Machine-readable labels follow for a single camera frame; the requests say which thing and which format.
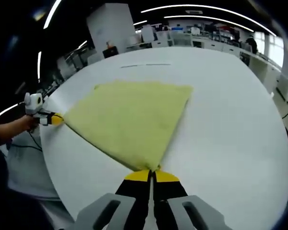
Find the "window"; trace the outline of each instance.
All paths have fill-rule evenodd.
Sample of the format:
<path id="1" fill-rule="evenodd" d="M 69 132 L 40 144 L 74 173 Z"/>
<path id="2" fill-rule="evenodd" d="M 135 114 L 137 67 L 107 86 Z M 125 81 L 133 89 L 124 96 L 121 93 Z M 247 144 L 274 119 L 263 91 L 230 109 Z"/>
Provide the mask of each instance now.
<path id="1" fill-rule="evenodd" d="M 258 52 L 264 54 L 264 33 L 255 32 L 254 40 L 257 43 Z"/>
<path id="2" fill-rule="evenodd" d="M 269 54 L 268 57 L 273 60 L 280 67 L 283 66 L 284 59 L 284 42 L 280 37 L 269 37 Z"/>

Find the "yellow towel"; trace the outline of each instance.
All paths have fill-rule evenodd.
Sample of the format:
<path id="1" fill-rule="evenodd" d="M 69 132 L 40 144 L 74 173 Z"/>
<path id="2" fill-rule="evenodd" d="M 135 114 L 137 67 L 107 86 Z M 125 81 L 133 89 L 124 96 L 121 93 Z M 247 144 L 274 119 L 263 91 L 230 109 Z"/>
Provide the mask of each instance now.
<path id="1" fill-rule="evenodd" d="M 191 92 L 191 86 L 160 82 L 101 84 L 64 120 L 84 139 L 127 167 L 154 171 Z"/>

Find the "round table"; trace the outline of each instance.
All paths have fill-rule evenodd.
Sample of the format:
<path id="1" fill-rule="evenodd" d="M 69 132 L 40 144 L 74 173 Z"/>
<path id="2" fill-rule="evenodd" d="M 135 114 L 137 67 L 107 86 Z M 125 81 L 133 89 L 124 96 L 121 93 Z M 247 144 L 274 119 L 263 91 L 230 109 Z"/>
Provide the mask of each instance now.
<path id="1" fill-rule="evenodd" d="M 270 95 L 234 55 L 189 48 L 124 53 L 87 66 L 45 108 L 67 112 L 97 84 L 116 79 L 188 84 L 194 91 L 161 162 L 234 230 L 270 230 L 288 200 L 288 139 Z M 114 193 L 131 171 L 66 125 L 42 126 L 50 177 L 67 210 Z"/>

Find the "white pillar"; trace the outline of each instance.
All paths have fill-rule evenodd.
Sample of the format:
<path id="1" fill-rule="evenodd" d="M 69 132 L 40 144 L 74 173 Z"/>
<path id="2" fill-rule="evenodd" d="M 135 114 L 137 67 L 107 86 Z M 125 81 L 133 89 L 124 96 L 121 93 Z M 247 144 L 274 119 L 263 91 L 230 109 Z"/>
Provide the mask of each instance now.
<path id="1" fill-rule="evenodd" d="M 135 34 L 128 4 L 106 3 L 91 13 L 86 22 L 101 57 L 107 42 L 116 46 L 119 53 L 125 53 L 128 38 Z"/>
<path id="2" fill-rule="evenodd" d="M 267 57 L 269 56 L 269 49 L 270 49 L 270 38 L 269 35 L 264 35 L 264 55 Z"/>

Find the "person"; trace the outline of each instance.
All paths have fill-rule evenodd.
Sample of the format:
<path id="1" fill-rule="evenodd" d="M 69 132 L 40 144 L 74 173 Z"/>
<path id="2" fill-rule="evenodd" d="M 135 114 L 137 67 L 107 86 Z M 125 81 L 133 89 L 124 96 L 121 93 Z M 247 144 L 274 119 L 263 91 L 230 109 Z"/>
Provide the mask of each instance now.
<path id="1" fill-rule="evenodd" d="M 197 27 L 196 24 L 194 24 L 194 26 L 191 27 L 191 34 L 192 35 L 200 35 L 201 34 L 201 30 L 200 30 L 200 28 Z"/>
<path id="2" fill-rule="evenodd" d="M 34 126 L 34 119 L 28 115 L 0 125 L 0 145 Z M 53 227 L 39 203 L 9 189 L 7 182 L 7 164 L 0 151 L 0 229 L 52 230 Z"/>
<path id="3" fill-rule="evenodd" d="M 248 39 L 246 39 L 245 43 L 249 44 L 252 47 L 253 54 L 257 53 L 257 43 L 253 36 L 251 35 Z"/>

